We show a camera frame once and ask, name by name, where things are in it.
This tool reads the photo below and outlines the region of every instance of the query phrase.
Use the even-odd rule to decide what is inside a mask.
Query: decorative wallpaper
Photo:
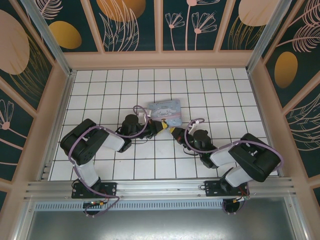
[[[309,178],[320,174],[320,84],[286,115]]]
[[[164,0],[163,50],[213,50],[226,0]]]
[[[1,213],[2,207],[5,203],[6,196],[7,196],[7,193],[5,191],[0,191],[0,213]]]
[[[11,181],[33,117],[0,90],[0,178]]]
[[[221,50],[253,50],[279,0],[236,0]]]
[[[279,31],[281,30],[282,26],[284,25],[285,21],[287,20],[289,14],[291,13],[292,9],[294,8],[296,2],[297,2],[297,0],[292,0],[292,2],[290,3],[290,6],[289,6],[288,10],[286,11],[284,17],[282,18],[282,21],[280,22],[278,28],[276,29],[276,31],[274,32],[272,38],[270,39],[269,44],[266,46],[265,50],[263,51],[262,58],[265,58],[267,52],[269,51],[271,45],[274,42],[275,37],[278,35]]]
[[[8,0],[0,23],[0,77],[37,109],[52,65]]]
[[[266,63],[284,107],[320,70],[320,2],[306,0]]]
[[[155,51],[154,0],[90,0],[106,52]]]
[[[98,51],[80,0],[34,0],[34,3],[63,52]]]
[[[314,188],[313,192],[320,207],[320,187]]]

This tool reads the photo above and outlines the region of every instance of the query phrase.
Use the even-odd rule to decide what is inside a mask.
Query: white tile floor
[[[115,131],[134,105],[171,99],[180,99],[184,127],[190,119],[205,119],[199,128],[208,130],[217,147],[247,132],[268,142],[244,68],[78,71],[59,141],[86,118]],[[206,168],[198,157],[186,155],[168,131],[135,143],[124,153],[97,152],[94,166],[102,180],[221,177],[230,168]],[[49,180],[74,179],[72,165],[57,147]]]

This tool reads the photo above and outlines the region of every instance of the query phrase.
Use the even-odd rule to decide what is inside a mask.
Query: white grid mat
[[[133,113],[134,105],[147,107],[171,99],[181,101],[183,127],[190,119],[205,119],[198,129],[207,130],[216,147],[239,140],[247,132],[267,143],[244,68],[78,71],[59,141],[87,118],[115,131]],[[168,131],[144,142],[132,141],[136,144],[124,153],[101,148],[94,158],[101,179],[221,177],[233,166],[206,168],[197,156],[185,154]],[[75,180],[72,165],[58,146],[49,180]]]

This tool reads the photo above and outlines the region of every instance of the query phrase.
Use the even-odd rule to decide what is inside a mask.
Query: purple cable
[[[210,150],[210,151],[201,151],[201,150],[198,150],[198,149],[193,148],[193,147],[190,145],[190,143],[188,142],[188,139],[187,139],[187,131],[188,131],[188,129],[190,128],[191,124],[193,124],[193,123],[196,122],[196,121],[199,121],[200,124],[202,124],[202,123],[205,122],[205,120],[204,120],[203,118],[196,118],[196,119],[194,119],[194,120],[191,120],[191,121],[189,122],[189,124],[186,126],[185,130],[184,130],[184,140],[185,140],[187,146],[188,146],[191,150],[193,150],[195,153],[199,153],[199,154],[213,154],[213,153],[215,153],[215,152],[217,152],[217,151],[219,151],[219,150],[225,149],[225,148],[230,147],[230,146],[232,146],[232,145],[237,145],[237,144],[252,144],[252,145],[256,145],[256,146],[259,146],[259,147],[263,147],[263,148],[265,148],[265,149],[268,149],[268,150],[270,150],[271,152],[273,152],[275,155],[278,156],[278,158],[280,159],[280,164],[274,169],[274,171],[275,171],[275,170],[278,170],[278,169],[280,169],[280,168],[283,167],[283,165],[284,165],[284,158],[280,155],[280,153],[278,153],[275,149],[273,149],[272,147],[270,147],[270,146],[268,146],[268,145],[266,145],[266,144],[262,144],[262,143],[255,142],[255,141],[238,140],[238,141],[234,141],[234,142],[232,142],[232,143],[229,143],[229,144],[227,144],[227,145],[224,145],[224,146],[222,146],[222,147],[219,147],[219,148],[217,148],[217,149],[215,149],[215,150]]]
[[[82,133],[81,136],[79,136],[78,139],[74,142],[74,144],[72,145],[72,147],[71,147],[71,149],[70,149],[70,151],[69,151],[68,159],[69,159],[69,161],[72,163],[74,172],[75,172],[75,174],[77,175],[77,177],[78,177],[78,179],[80,180],[80,182],[81,182],[89,191],[91,191],[91,192],[94,193],[94,194],[100,195],[100,196],[105,197],[105,198],[117,199],[114,203],[112,203],[112,204],[111,204],[109,207],[107,207],[105,210],[100,211],[100,212],[98,212],[98,213],[95,214],[95,215],[89,215],[89,214],[87,213],[87,209],[88,209],[88,208],[86,208],[84,212],[85,212],[85,214],[86,214],[87,217],[91,216],[92,218],[94,218],[95,216],[99,216],[99,215],[104,214],[105,212],[107,212],[110,208],[112,208],[112,207],[120,200],[120,197],[114,196],[114,195],[103,194],[103,193],[101,193],[101,192],[98,192],[98,191],[96,191],[96,190],[93,190],[90,186],[88,186],[88,185],[85,183],[85,181],[80,177],[80,173],[79,173],[79,171],[77,170],[77,168],[75,167],[76,162],[71,158],[71,155],[72,155],[72,153],[73,153],[76,145],[81,141],[81,139],[82,139],[87,133],[89,133],[89,132],[90,132],[91,130],[93,130],[93,129],[103,129],[103,130],[105,130],[106,132],[109,132],[109,133],[118,135],[119,137],[122,137],[122,138],[128,138],[128,139],[135,138],[135,137],[139,136],[139,135],[146,129],[146,127],[147,127],[147,125],[148,125],[149,117],[148,117],[147,111],[146,111],[142,106],[140,106],[140,105],[135,105],[135,106],[133,107],[133,112],[137,115],[137,111],[135,110],[135,108],[140,108],[140,109],[142,109],[142,110],[144,111],[145,120],[146,120],[143,129],[142,129],[140,132],[138,132],[137,134],[134,134],[134,135],[131,135],[131,136],[124,136],[124,135],[118,134],[118,133],[116,133],[116,132],[114,132],[114,131],[112,131],[112,130],[110,130],[110,129],[108,129],[108,128],[105,128],[105,127],[103,127],[103,126],[97,125],[97,126],[90,127],[88,130],[86,130],[84,133]]]

